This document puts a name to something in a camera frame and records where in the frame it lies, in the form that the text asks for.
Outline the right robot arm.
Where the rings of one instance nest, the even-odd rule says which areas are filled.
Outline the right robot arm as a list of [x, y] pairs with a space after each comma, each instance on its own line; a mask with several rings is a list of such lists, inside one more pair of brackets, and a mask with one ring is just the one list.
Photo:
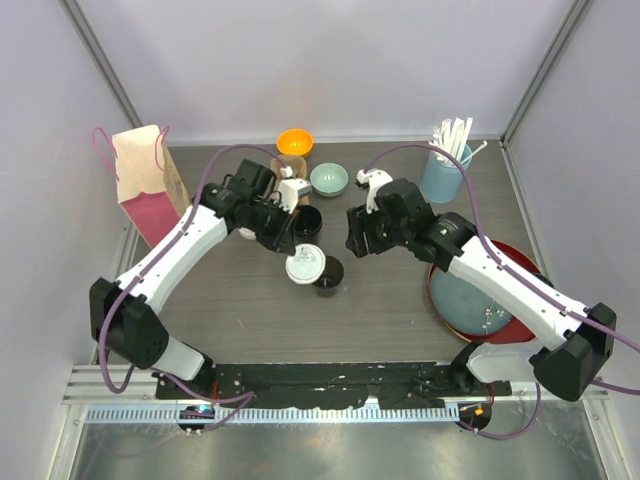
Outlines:
[[418, 187], [381, 170], [360, 172], [365, 204], [347, 211], [346, 247], [356, 257], [403, 247], [418, 260], [476, 287], [534, 335], [525, 343], [479, 343], [451, 371], [457, 391], [472, 395], [494, 381], [537, 381], [577, 401], [613, 353], [617, 316], [603, 303], [588, 307], [512, 261], [459, 214], [436, 214]]

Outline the orange bowl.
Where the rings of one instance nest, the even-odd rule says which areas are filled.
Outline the orange bowl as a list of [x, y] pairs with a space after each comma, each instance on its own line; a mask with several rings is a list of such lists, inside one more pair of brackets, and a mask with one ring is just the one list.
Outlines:
[[276, 141], [276, 147], [282, 155], [294, 155], [307, 158], [314, 146], [313, 136], [304, 129], [291, 128], [282, 132]]

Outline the black paper coffee cup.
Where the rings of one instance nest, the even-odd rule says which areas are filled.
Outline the black paper coffee cup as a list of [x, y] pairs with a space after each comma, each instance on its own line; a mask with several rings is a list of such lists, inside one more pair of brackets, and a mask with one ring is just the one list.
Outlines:
[[311, 205], [298, 206], [296, 212], [294, 239], [298, 244], [315, 244], [323, 226], [321, 212]]

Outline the cardboard cup carrier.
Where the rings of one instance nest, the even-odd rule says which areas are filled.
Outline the cardboard cup carrier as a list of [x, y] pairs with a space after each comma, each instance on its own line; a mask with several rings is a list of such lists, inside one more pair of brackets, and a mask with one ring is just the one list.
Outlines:
[[294, 178], [306, 179], [308, 177], [308, 166], [305, 158], [296, 155], [279, 155], [272, 158], [270, 169], [276, 174], [277, 179], [283, 179], [282, 168], [290, 168]]

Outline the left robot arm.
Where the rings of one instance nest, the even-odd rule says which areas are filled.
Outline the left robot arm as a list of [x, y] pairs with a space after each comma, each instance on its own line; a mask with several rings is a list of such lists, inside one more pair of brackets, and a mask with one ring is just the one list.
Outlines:
[[91, 286], [91, 334], [100, 366], [115, 353], [178, 381], [190, 398], [205, 397], [215, 381], [214, 362], [168, 332], [160, 319], [166, 301], [201, 258], [237, 229], [252, 232], [269, 251], [294, 254], [296, 208], [309, 190], [307, 180], [278, 180], [251, 160], [221, 183], [201, 185], [177, 225], [141, 261], [116, 280], [100, 278]]

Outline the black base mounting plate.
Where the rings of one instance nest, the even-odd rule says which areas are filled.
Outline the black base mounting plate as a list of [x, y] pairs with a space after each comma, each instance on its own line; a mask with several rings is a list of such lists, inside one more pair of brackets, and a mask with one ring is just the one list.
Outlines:
[[436, 362], [217, 364], [206, 363], [188, 390], [206, 399], [254, 394], [257, 409], [358, 409], [371, 397], [388, 409], [440, 407], [449, 397], [506, 397], [508, 382], [483, 384], [460, 368]]

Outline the blue straw holder cup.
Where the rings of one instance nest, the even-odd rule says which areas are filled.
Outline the blue straw holder cup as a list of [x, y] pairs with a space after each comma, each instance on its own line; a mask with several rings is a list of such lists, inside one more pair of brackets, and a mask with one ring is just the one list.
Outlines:
[[421, 193], [432, 203], [453, 200], [463, 180], [459, 169], [445, 156], [430, 151], [420, 183]]

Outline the white cup lid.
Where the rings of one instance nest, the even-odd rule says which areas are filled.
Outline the white cup lid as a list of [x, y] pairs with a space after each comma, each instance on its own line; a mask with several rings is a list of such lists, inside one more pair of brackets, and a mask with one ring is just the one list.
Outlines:
[[241, 227], [238, 229], [238, 233], [245, 239], [249, 239], [249, 240], [255, 240], [256, 239], [256, 234], [254, 231], [246, 228], [246, 227]]
[[326, 255], [314, 244], [302, 243], [295, 247], [295, 253], [285, 261], [285, 272], [297, 285], [316, 282], [325, 270]]

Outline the blue plate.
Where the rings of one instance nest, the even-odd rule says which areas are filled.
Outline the blue plate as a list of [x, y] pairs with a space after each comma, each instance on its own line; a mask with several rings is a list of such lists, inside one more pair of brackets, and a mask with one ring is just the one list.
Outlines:
[[513, 319], [505, 307], [479, 288], [438, 268], [431, 274], [429, 292], [440, 316], [464, 334], [492, 335]]

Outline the white wrapped straws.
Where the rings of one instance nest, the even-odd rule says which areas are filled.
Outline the white wrapped straws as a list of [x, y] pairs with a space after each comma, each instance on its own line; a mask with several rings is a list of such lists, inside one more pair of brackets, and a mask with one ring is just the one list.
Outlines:
[[484, 150], [488, 145], [487, 141], [483, 141], [480, 146], [470, 153], [465, 152], [467, 141], [470, 139], [473, 121], [472, 117], [467, 117], [466, 119], [459, 117], [444, 119], [439, 127], [434, 128], [429, 144], [446, 151], [462, 165], [467, 165], [477, 153]]

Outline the light green bowl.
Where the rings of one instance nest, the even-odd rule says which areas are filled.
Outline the light green bowl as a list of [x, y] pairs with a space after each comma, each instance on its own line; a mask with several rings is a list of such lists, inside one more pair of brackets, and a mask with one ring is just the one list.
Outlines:
[[311, 171], [310, 182], [318, 195], [331, 198], [340, 195], [346, 189], [349, 175], [343, 166], [327, 162], [317, 165]]

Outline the pink paper gift bag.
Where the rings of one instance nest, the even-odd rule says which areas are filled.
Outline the pink paper gift bag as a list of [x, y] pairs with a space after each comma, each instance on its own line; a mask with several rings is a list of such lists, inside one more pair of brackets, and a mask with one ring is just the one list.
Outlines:
[[115, 177], [119, 205], [146, 244], [154, 248], [178, 224], [189, 194], [166, 145], [168, 127], [147, 125], [108, 135], [101, 127], [92, 143]]

